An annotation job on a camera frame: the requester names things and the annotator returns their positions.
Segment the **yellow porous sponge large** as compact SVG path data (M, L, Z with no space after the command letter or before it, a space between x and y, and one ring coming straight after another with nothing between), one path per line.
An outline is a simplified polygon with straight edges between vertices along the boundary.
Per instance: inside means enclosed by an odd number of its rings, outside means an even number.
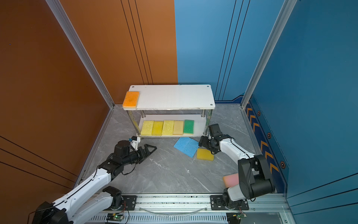
M153 120L145 120L142 125L141 136L152 136L153 124Z

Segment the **bright yellow foam sponge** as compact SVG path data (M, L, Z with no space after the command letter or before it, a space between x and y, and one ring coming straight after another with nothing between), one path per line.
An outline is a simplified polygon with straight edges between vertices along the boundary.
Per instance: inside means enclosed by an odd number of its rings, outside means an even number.
M154 121L152 128L152 136L161 136L163 131L164 121Z

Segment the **green scrub sponge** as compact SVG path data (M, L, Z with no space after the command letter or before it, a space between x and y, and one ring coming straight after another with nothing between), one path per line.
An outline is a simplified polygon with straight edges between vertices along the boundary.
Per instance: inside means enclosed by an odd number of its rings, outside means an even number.
M194 120L184 120L183 134L194 134Z

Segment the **pale yellow sponge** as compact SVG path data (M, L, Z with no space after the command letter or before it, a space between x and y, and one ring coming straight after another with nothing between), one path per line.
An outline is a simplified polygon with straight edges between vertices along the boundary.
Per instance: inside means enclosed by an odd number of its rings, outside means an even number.
M173 124L173 135L183 135L184 132L184 121L175 120Z

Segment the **white two-tier shelf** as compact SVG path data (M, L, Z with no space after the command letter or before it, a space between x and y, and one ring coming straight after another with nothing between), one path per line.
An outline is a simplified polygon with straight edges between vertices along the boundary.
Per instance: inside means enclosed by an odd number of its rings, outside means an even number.
M136 104L122 107L129 115L138 137L147 120L193 120L194 133L183 137L208 134L208 126L215 109L211 85L132 85L127 94L137 92Z

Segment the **orange sponge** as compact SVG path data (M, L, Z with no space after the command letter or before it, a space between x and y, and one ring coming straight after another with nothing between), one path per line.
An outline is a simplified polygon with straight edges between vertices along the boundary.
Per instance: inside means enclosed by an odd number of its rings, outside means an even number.
M140 92L138 91L128 91L123 101L123 108L137 108L139 96Z

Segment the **blue sponge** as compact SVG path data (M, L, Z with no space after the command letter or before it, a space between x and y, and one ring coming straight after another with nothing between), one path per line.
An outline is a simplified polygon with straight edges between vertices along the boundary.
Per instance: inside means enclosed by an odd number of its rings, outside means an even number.
M189 138L188 139L188 142L184 148L184 153L193 158L195 153L197 152L197 149L199 148L199 143L198 141L194 140L194 139L191 139Z
M190 138L179 138L173 147L184 154L187 154L186 146L189 142Z

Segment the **blue sponge left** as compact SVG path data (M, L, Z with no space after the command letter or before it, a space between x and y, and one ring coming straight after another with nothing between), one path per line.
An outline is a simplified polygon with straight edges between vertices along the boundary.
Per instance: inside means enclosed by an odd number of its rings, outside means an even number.
M190 138L179 138L173 147L184 154L187 154L186 146L189 142Z

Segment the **pink sponge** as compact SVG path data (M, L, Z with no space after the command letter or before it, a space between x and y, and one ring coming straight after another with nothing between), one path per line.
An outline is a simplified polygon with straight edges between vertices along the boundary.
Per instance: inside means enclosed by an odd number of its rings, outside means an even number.
M225 185L225 188L234 187L239 184L239 175L238 173L226 175L223 177L223 182Z

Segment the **left circuit board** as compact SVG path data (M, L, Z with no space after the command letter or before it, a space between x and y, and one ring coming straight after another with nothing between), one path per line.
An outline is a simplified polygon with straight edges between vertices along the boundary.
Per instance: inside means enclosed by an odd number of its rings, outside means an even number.
M107 217L106 217L106 222L112 222L112 221L118 221L121 222L125 219L123 214L119 214L119 213L108 213Z

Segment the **circuit board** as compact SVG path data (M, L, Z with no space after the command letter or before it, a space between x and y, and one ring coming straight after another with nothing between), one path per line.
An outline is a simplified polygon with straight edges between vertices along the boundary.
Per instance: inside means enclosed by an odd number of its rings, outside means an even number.
M118 221L121 222L125 219L123 214L119 214L119 213L108 213L107 217L106 217L106 222L112 222L112 221Z
M240 224L247 217L245 213L226 213L228 224Z

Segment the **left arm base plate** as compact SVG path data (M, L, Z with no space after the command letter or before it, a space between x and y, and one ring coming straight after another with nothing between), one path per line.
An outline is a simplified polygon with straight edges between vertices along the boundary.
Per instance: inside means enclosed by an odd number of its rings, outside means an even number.
M134 211L136 207L137 196L124 195L114 197L110 210L112 211Z

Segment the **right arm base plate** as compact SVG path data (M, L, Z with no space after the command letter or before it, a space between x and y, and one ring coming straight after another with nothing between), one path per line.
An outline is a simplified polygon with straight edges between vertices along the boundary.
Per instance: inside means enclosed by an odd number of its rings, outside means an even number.
M226 194L211 195L210 196L211 210L224 211L224 210L242 210L248 211L249 204L246 199L232 201Z

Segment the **aluminium front rail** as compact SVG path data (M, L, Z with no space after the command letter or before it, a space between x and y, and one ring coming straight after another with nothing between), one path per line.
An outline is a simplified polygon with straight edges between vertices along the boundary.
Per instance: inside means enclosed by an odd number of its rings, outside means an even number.
M228 224L226 213L245 213L241 224L294 224L283 194L266 194L248 200L249 210L211 210L210 196L218 193L137 194L134 211L105 210L89 224ZM123 214L121 222L106 222L108 213Z

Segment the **right aluminium corner post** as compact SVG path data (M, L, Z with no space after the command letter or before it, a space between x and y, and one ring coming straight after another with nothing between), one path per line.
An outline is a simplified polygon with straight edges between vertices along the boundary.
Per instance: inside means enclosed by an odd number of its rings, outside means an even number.
M259 61L242 98L242 109L246 108L296 3L297 0L286 0L283 2L275 24L265 44L264 50L259 58Z

